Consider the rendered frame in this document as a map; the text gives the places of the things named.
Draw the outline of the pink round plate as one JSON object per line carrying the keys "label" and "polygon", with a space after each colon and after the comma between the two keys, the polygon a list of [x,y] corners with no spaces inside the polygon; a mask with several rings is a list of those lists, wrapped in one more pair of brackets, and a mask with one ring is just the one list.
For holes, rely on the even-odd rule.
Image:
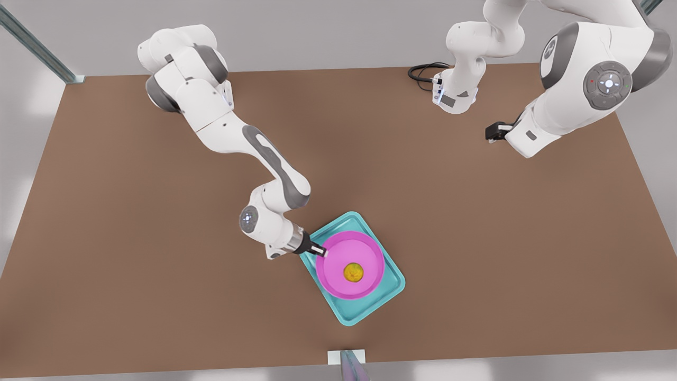
{"label": "pink round plate", "polygon": [[325,241],[327,253],[317,257],[320,286],[331,296],[353,301],[372,294],[385,274],[380,244],[364,232],[337,232]]}

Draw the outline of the teal rectangular tray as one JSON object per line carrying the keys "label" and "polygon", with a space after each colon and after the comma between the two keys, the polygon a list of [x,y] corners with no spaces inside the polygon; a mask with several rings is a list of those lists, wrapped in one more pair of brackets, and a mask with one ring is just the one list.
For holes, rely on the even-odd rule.
{"label": "teal rectangular tray", "polygon": [[311,274],[314,282],[323,294],[328,305],[331,307],[336,318],[345,326],[353,326],[362,321],[366,316],[376,311],[378,308],[387,303],[390,299],[397,296],[405,287],[405,278],[402,275],[397,265],[391,259],[389,254],[383,248],[377,236],[368,226],[363,217],[357,212],[350,211],[337,217],[331,223],[321,227],[310,235],[311,240],[315,243],[321,244],[325,247],[325,241],[336,234],[343,231],[359,231],[370,235],[380,244],[381,249],[385,254],[385,274],[377,289],[366,297],[361,297],[353,301],[339,299],[331,296],[329,292],[324,291],[320,286],[315,270],[315,261],[318,256],[311,253],[304,252],[300,254],[300,258]]}

